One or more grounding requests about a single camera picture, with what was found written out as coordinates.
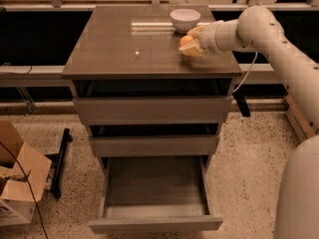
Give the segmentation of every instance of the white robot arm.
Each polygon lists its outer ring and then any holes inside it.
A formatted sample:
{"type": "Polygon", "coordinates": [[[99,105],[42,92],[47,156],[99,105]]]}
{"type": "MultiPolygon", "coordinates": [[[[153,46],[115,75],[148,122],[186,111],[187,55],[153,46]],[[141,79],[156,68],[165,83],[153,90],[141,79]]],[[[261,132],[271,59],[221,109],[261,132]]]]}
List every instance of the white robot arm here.
{"type": "Polygon", "coordinates": [[[280,23],[268,9],[253,6],[244,10],[238,20],[211,23],[203,28],[198,40],[207,54],[261,53],[313,130],[319,130],[319,66],[287,40],[280,23]]]}
{"type": "MultiPolygon", "coordinates": [[[[318,133],[319,67],[286,39],[283,28],[268,9],[253,6],[243,11],[238,20],[213,22],[188,34],[196,38],[196,45],[192,46],[197,49],[196,55],[225,51],[261,53],[318,133]]],[[[318,238],[318,199],[319,135],[315,135],[293,151],[285,167],[274,238],[318,238]]]]}

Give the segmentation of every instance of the box flap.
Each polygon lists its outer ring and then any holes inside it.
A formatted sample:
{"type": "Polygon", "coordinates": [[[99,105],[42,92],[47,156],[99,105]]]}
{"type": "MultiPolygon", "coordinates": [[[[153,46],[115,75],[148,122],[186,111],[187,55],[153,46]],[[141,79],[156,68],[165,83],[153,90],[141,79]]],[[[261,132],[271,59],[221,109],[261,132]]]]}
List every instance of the box flap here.
{"type": "MultiPolygon", "coordinates": [[[[18,156],[23,144],[19,132],[8,120],[0,120],[0,141],[15,155],[18,156]]],[[[0,164],[12,167],[15,159],[0,144],[0,164]]]]}
{"type": "MultiPolygon", "coordinates": [[[[51,160],[30,146],[27,142],[24,142],[18,155],[18,161],[22,165],[26,174],[30,172],[29,181],[32,186],[34,196],[37,202],[40,201],[50,170],[51,160]]],[[[14,164],[11,174],[13,176],[23,176],[23,172],[21,171],[18,163],[14,164]]],[[[33,201],[28,182],[15,180],[7,181],[0,199],[33,201]]]]}

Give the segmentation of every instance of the bowl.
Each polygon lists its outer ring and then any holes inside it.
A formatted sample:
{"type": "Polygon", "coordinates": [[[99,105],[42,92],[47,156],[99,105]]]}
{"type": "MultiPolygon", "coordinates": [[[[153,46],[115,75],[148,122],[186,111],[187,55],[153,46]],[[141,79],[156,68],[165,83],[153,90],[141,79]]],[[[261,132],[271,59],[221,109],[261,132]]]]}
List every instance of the bowl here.
{"type": "Polygon", "coordinates": [[[176,9],[169,15],[172,25],[182,34],[196,27],[200,18],[200,13],[191,9],[176,9]]]}

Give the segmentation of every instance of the floor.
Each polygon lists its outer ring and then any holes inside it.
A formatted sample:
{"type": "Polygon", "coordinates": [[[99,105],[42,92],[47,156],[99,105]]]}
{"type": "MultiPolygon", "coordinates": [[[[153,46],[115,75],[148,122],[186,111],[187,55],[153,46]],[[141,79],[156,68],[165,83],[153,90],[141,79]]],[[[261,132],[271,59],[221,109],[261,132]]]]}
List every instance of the floor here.
{"type": "MultiPolygon", "coordinates": [[[[57,152],[65,127],[71,130],[56,200],[44,192],[39,202],[49,238],[103,239],[271,239],[284,165],[299,143],[285,112],[231,112],[207,172],[215,216],[223,223],[213,232],[96,235],[88,222],[97,217],[103,174],[88,144],[85,128],[69,103],[23,107],[0,106],[0,120],[10,120],[29,144],[43,153],[57,152]]],[[[0,227],[0,238],[44,238],[36,212],[31,224],[0,227]]]]}

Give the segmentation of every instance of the gray cabinet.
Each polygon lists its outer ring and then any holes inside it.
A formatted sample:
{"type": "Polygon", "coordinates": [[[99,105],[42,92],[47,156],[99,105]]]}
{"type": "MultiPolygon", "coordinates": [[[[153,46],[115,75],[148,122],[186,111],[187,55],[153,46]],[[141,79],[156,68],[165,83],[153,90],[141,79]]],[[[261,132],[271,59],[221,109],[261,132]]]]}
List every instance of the gray cabinet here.
{"type": "MultiPolygon", "coordinates": [[[[64,70],[105,175],[89,223],[95,233],[215,230],[222,222],[206,171],[241,71],[231,53],[182,56],[174,8],[97,7],[64,70]],[[132,28],[137,19],[164,29],[145,34],[132,28]]],[[[208,8],[195,9],[213,21],[208,8]]]]}

